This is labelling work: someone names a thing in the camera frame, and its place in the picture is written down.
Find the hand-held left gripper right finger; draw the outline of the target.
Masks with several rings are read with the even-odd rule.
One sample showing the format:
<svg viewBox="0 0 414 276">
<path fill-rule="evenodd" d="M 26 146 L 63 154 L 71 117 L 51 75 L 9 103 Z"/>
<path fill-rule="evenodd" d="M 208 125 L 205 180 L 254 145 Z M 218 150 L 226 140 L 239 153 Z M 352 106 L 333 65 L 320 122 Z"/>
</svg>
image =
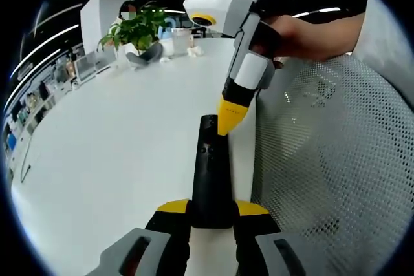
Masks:
<svg viewBox="0 0 414 276">
<path fill-rule="evenodd" d="M 299 236 L 283 233 L 264 207 L 236 200 L 234 238 L 241 275 L 306 275 Z"/>
</svg>

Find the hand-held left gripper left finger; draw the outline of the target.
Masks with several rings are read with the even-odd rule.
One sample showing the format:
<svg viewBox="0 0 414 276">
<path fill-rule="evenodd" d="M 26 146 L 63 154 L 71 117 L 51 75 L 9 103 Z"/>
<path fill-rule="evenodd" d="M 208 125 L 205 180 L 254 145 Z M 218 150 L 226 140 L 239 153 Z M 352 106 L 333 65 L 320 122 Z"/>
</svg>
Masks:
<svg viewBox="0 0 414 276">
<path fill-rule="evenodd" d="M 89 275 L 184 275 L 190 257 L 188 199 L 161 205 L 146 224 L 100 255 Z"/>
</svg>

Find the person's right hand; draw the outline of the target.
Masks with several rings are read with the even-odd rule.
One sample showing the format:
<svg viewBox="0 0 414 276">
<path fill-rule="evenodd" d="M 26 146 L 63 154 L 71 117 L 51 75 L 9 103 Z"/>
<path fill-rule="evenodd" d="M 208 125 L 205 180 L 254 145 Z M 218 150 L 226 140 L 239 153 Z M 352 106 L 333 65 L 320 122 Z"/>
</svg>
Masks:
<svg viewBox="0 0 414 276">
<path fill-rule="evenodd" d="M 323 42 L 316 38 L 315 31 L 318 27 L 315 24 L 288 15 L 268 17 L 265 23 L 281 36 L 272 60 L 276 69 L 284 67 L 286 58 L 312 61 L 327 58 Z"/>
</svg>

